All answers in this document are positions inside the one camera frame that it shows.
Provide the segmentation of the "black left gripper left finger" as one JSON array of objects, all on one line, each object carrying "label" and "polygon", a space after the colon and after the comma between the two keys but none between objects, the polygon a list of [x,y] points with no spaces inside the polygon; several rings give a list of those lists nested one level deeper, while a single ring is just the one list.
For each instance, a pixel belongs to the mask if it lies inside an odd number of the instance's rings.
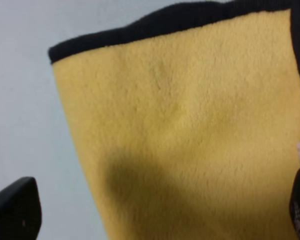
[{"label": "black left gripper left finger", "polygon": [[0,240],[36,240],[42,208],[34,177],[21,177],[0,191]]}]

